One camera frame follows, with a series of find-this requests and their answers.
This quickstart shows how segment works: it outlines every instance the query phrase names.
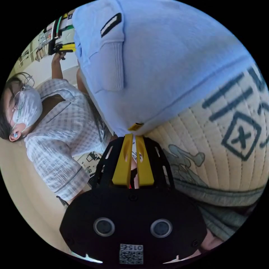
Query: eyeglasses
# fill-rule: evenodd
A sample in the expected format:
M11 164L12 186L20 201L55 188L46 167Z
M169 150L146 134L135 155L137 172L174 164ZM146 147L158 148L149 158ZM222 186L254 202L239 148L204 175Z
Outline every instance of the eyeglasses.
M30 76L27 73L20 73L21 75L23 75L25 77L25 80L22 83L22 87L21 89L14 95L13 91L12 95L13 95L13 108L12 108L12 113L11 113L11 120L10 120L10 124L14 115L14 112L16 110L21 110L25 104L25 96L23 94L23 92L25 90L27 90L27 88L33 88L34 87L34 79L32 76Z

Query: white face mask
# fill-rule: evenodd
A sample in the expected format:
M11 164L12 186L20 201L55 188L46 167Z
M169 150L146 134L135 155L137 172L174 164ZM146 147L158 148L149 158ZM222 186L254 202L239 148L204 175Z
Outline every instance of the white face mask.
M19 123L24 123L26 125L26 129L32 126L38 120L38 118L41 116L43 107L40 94L34 88L26 88L23 91L23 95L24 104L23 100L21 99L19 100L18 104L19 108L22 106L23 107L22 109L15 110L12 119L15 122L15 125Z

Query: beige quilted cushion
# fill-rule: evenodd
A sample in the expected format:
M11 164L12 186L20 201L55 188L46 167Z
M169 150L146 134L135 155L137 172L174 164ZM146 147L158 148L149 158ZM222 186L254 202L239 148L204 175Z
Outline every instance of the beige quilted cushion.
M225 85L146 135L170 154L170 164L181 175L187 173L210 188L225 191L254 190L266 184L269 92L257 67L252 68L223 95L219 93ZM220 97L206 107L205 101L216 94ZM232 107L227 113L215 114L227 105Z

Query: person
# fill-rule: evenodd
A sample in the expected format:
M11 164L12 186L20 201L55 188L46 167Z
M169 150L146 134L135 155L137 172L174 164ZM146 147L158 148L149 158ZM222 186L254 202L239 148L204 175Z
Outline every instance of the person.
M6 82L0 100L0 137L12 143L24 140L28 158L40 177L70 203L89 180L72 157L103 153L114 138L86 95L80 70L78 89L63 79L60 60L64 55L54 55L52 78L38 89L26 73Z
M82 80L107 124L158 142L176 188L218 242L228 240L269 175L269 92L250 53L174 0L94 1L73 25Z

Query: printed symbol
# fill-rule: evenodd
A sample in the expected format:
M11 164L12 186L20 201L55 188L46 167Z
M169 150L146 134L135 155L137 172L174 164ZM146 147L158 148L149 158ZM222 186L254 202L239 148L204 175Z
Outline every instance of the printed symbol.
M248 132L247 134L245 134L242 126L240 126L238 128L238 132L239 132L238 138L233 139L231 142L232 142L232 144L236 144L236 143L240 142L241 148L245 149L246 148L246 140L251 137L251 132Z
M191 170L191 161L198 167L203 164L205 161L205 154L203 152L192 155L176 145L169 145L169 150L172 154L165 149L163 149L163 152L171 166L172 175L175 179L208 187L207 184Z
M227 106L220 109L216 113L212 114L209 117L210 121L215 121L216 119L223 117L232 109L236 108L242 101L247 100L253 94L253 89L249 87L245 92L243 92L240 96L235 98L231 103L228 103Z
M221 87L215 94L213 94L211 97L209 97L207 100L204 101L202 104L202 108L206 109L210 107L213 103L215 103L219 98L225 95L228 91L231 90L231 88L236 85L242 78L244 77L244 74L239 74L236 78L230 80L228 83L226 83L223 87ZM236 108L241 102L244 100L247 100L251 95L253 94L253 89L249 87L245 92L242 92L241 95L236 97L233 101L228 103L225 107L221 108L219 111L213 113L209 120L211 122L217 120L218 118L223 117L225 114L227 114L232 109Z
M267 110L269 112L269 105L265 102L262 102L260 105L259 105L259 108L258 108L258 115L260 116L261 115L261 110L264 109L264 110ZM264 142L261 142L260 143L260 148L263 149L267 143L269 142L269 135L267 136L266 140Z
M203 104L202 108L210 107L214 102L216 102L219 98L225 95L235 84L237 84L242 78L244 74L240 73L236 78L230 80L223 87L221 87L215 94L213 94L210 98L208 98Z
M101 158L98 157L98 154L96 152L90 152L89 155L87 156L87 161L90 162L92 160L96 161L96 160L100 160Z
M243 122L249 124L255 131L256 134L252 136L250 132L245 132L243 127L240 125L238 130L238 137L230 140L230 137L234 133L234 129L236 128L238 124L238 120L242 120ZM233 116L233 120L221 142L221 144L226 147L229 151L231 151L233 154L238 156L241 160L246 161L248 160L249 156L253 152L258 139L261 135L261 127L258 123L256 123L251 117L241 113L241 112L235 112ZM246 154L243 154L242 149L246 149L246 140L252 138L252 145L249 147L249 150ZM233 145L236 145L237 143L241 144L241 151L237 150Z
M261 79L259 79L259 77L257 76L256 72L254 71L253 67L248 69L248 73L251 75L251 77L252 77L253 81L255 82L258 90L260 92L263 92L266 83L265 83L265 80L264 80L264 78L263 78L263 76L261 74L260 69L257 67L257 65L256 65L256 68L258 69L258 72L259 72L259 75L260 75Z

